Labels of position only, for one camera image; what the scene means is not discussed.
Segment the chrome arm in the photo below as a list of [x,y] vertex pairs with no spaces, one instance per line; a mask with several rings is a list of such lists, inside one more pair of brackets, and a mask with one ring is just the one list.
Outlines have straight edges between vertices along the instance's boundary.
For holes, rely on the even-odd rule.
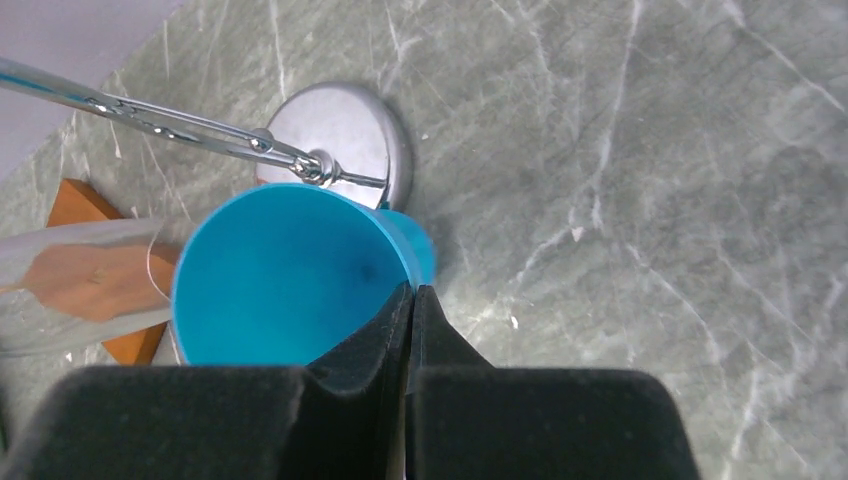
[[[144,133],[211,152],[287,168],[307,183],[321,184],[328,179],[328,169],[321,159],[275,140],[271,132],[265,129],[243,130],[177,110],[109,95],[2,57],[0,87],[76,108]],[[228,139],[192,132],[186,127],[201,127]],[[354,183],[361,180],[346,176],[341,175],[341,179]]]

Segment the wall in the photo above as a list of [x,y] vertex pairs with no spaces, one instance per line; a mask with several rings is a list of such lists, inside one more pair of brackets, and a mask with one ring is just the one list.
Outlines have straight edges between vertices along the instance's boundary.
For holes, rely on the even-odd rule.
[[[96,87],[184,0],[0,0],[0,56]],[[0,90],[0,181],[70,109]]]

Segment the cup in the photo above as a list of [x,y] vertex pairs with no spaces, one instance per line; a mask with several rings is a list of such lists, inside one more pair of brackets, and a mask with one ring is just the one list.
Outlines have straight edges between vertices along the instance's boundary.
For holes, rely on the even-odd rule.
[[306,365],[373,318],[395,288],[431,283],[411,218],[306,184],[251,189],[189,239],[172,291],[191,365]]

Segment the round metal base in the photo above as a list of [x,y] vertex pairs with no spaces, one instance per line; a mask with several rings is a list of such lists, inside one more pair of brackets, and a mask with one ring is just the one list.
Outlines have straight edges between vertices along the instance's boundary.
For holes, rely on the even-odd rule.
[[[371,208],[402,210],[412,185],[412,154],[403,127],[368,90],[343,82],[312,85],[274,114],[268,130],[277,140],[315,156],[330,157],[345,172],[383,181],[364,186],[337,180],[327,188]],[[290,171],[259,164],[258,183],[301,180]]]

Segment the chrome stand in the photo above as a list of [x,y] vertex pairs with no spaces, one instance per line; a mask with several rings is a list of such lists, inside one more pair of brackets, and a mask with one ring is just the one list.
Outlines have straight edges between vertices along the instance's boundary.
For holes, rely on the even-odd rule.
[[409,196],[412,158],[403,128],[377,96],[356,85],[308,87],[284,103],[267,128],[254,130],[109,95],[2,57],[0,87],[256,162],[260,183],[319,185],[365,206],[393,210],[403,209]]

